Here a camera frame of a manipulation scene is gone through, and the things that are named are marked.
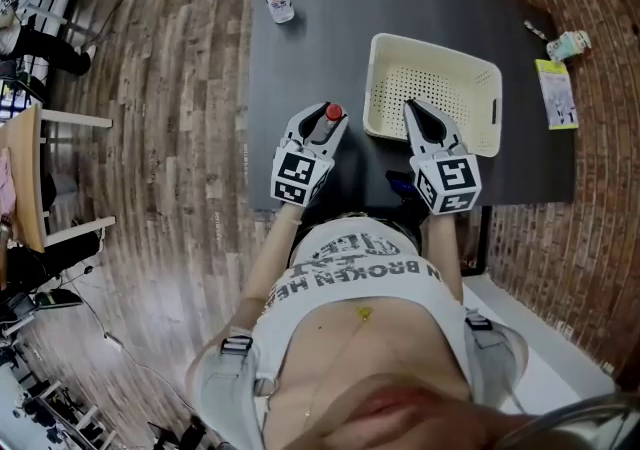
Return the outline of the person's light denim overalls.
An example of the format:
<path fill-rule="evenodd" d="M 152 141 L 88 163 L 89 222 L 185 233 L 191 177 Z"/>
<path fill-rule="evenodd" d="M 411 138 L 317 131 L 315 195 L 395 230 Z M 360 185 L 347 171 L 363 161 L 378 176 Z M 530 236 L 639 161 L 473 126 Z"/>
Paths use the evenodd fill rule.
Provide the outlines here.
<path fill-rule="evenodd" d="M 289 342 L 303 317 L 292 311 L 264 315 L 252 332 L 234 329 L 207 352 L 194 374 L 193 403 L 201 419 L 236 450 L 265 450 L 262 438 L 268 395 L 254 386 L 275 384 Z M 468 309 L 460 355 L 473 400 L 499 407 L 512 394 L 528 363 L 528 345 L 515 330 Z"/>

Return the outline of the yellow-green book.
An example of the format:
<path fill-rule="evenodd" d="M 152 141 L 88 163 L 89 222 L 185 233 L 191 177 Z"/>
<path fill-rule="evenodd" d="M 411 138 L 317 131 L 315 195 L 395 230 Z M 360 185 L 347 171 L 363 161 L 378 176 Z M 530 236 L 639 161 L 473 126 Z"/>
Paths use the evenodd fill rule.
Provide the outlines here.
<path fill-rule="evenodd" d="M 550 130 L 575 130 L 578 114 L 574 103 L 570 76 L 563 63 L 536 59 L 543 102 Z"/>

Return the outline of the person's right forearm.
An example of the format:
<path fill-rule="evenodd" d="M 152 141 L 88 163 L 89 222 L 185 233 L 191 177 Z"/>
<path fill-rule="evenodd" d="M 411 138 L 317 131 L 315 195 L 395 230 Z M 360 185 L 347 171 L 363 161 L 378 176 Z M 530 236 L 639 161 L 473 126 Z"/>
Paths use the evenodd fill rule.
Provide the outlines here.
<path fill-rule="evenodd" d="M 426 231 L 427 260 L 438 269 L 452 296 L 462 304 L 463 282 L 454 215 L 431 215 Z"/>

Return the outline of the pink paper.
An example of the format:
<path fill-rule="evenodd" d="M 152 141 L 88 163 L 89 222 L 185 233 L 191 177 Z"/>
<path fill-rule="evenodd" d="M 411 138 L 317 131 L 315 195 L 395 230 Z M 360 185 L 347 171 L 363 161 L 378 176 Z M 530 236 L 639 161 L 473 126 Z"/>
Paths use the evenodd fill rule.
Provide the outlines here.
<path fill-rule="evenodd" d="M 0 151 L 0 217 L 13 219 L 16 207 L 16 192 L 11 170 L 11 157 L 8 147 Z"/>

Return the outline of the small red-capped bottle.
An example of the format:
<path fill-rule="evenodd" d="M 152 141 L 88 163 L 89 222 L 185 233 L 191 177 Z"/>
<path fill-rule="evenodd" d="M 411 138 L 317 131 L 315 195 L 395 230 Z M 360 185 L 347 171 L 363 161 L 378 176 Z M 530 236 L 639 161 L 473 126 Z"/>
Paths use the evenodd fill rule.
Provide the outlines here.
<path fill-rule="evenodd" d="M 312 142 L 325 141 L 343 115 L 343 109 L 338 104 L 328 104 L 323 115 L 316 122 L 314 130 L 310 136 L 310 140 Z"/>

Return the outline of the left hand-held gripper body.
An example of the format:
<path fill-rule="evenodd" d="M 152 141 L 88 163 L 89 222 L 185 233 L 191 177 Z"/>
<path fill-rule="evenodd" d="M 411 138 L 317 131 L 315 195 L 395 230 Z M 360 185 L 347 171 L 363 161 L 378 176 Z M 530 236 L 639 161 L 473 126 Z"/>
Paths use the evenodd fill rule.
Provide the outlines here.
<path fill-rule="evenodd" d="M 294 139 L 277 147 L 270 181 L 270 196 L 277 201 L 306 208 L 326 183 L 335 165 Z"/>

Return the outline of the person's neck and chest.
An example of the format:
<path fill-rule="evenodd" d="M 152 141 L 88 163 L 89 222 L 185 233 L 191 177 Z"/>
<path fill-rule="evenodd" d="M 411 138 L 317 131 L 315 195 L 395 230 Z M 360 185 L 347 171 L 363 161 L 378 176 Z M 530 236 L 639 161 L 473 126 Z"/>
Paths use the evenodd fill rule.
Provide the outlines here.
<path fill-rule="evenodd" d="M 377 375 L 470 396 L 449 343 L 424 308 L 399 299 L 341 301 L 312 311 L 296 328 L 266 421 L 307 425 L 351 386 Z"/>

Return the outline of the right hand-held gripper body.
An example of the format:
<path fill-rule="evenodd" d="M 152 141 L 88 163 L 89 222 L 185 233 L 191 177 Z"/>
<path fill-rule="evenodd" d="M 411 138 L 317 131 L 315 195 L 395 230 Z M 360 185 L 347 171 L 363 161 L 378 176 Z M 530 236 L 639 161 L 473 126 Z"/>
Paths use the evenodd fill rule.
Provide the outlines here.
<path fill-rule="evenodd" d="M 464 144 L 431 156 L 412 156 L 414 186 L 434 215 L 470 211 L 482 190 L 477 157 Z"/>

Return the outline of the black and green object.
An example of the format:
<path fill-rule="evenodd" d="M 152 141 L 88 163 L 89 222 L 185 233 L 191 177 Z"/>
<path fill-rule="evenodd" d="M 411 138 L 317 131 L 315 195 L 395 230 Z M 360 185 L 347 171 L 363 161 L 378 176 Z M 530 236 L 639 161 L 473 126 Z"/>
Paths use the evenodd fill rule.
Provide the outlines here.
<path fill-rule="evenodd" d="M 76 307 L 83 303 L 79 295 L 62 288 L 39 292 L 34 296 L 34 304 L 38 311 Z"/>

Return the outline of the cream perforated plastic basket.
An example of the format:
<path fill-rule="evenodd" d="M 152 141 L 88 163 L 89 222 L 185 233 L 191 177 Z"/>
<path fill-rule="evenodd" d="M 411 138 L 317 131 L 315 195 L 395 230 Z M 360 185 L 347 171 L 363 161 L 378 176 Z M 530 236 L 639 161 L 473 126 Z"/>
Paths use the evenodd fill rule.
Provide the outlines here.
<path fill-rule="evenodd" d="M 398 35 L 372 38 L 363 127 L 371 137 L 406 141 L 403 105 L 430 103 L 457 124 L 470 152 L 498 154 L 502 128 L 502 75 L 485 60 Z"/>

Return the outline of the black device with blue light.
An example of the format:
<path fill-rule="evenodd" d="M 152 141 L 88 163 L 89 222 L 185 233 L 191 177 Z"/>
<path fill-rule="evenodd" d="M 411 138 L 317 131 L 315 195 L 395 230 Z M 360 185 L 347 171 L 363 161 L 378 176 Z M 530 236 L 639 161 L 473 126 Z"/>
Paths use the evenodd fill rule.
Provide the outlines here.
<path fill-rule="evenodd" d="M 401 198 L 416 198 L 419 196 L 413 184 L 413 176 L 406 172 L 387 170 L 385 177 L 391 189 Z"/>

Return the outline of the white side desk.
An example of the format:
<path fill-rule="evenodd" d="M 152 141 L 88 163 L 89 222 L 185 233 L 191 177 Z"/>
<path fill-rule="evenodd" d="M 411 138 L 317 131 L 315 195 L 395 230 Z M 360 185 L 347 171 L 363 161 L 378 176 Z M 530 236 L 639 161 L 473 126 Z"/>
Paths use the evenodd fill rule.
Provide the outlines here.
<path fill-rule="evenodd" d="M 577 346 L 565 339 L 489 275 L 463 280 L 464 303 L 484 316 L 518 331 L 529 346 L 529 361 L 506 413 L 544 414 L 579 400 L 612 393 L 616 386 Z"/>

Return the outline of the wooden desk with white frame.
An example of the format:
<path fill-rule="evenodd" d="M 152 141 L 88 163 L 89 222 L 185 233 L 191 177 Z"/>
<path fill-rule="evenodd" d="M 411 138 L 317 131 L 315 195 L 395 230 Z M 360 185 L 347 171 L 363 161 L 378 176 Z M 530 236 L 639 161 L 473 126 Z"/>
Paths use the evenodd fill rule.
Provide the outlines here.
<path fill-rule="evenodd" d="M 67 241 L 116 223 L 113 216 L 104 217 L 48 234 L 47 213 L 43 208 L 40 178 L 40 144 L 42 122 L 110 128 L 109 118 L 44 109 L 36 103 L 0 126 L 0 150 L 9 149 L 11 170 L 17 195 L 13 217 L 17 225 L 15 239 L 42 253 L 46 247 Z"/>

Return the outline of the person's white printed top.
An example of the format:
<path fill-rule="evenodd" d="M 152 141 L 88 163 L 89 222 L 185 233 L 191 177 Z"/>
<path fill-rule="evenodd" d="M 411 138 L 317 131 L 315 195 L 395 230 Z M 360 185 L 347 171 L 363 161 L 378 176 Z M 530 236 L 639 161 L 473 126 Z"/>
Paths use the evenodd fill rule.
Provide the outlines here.
<path fill-rule="evenodd" d="M 426 309 L 465 378 L 471 379 L 464 307 L 451 295 L 438 269 L 411 248 L 408 238 L 365 217 L 317 226 L 293 265 L 271 287 L 252 333 L 256 377 L 272 380 L 279 375 L 293 333 L 314 309 L 377 297 L 403 299 Z"/>

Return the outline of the person's left forearm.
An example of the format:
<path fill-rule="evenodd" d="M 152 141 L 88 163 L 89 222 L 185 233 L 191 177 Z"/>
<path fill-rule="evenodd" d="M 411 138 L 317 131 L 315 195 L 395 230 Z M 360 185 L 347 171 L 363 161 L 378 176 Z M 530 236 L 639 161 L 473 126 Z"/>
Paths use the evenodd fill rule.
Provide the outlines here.
<path fill-rule="evenodd" d="M 272 286 L 287 268 L 303 213 L 301 206 L 285 203 L 281 207 L 250 271 L 242 301 L 267 301 Z"/>

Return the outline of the dark grey table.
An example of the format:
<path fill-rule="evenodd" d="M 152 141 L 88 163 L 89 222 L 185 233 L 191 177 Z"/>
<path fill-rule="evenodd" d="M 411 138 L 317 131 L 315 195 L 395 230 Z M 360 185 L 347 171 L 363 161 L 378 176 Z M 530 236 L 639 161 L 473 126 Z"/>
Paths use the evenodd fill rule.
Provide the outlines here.
<path fill-rule="evenodd" d="M 352 205 L 398 201 L 385 174 L 409 170 L 409 146 L 369 137 L 362 116 L 372 38 L 390 33 L 456 49 L 495 64 L 503 80 L 501 144 L 479 162 L 480 205 L 571 202 L 574 135 L 548 128 L 534 62 L 545 54 L 536 30 L 553 35 L 550 15 L 520 0 L 292 0 L 294 18 L 272 19 L 254 0 L 248 98 L 250 205 L 275 207 L 274 152 L 289 119 L 334 102 L 349 117 L 320 197 Z"/>

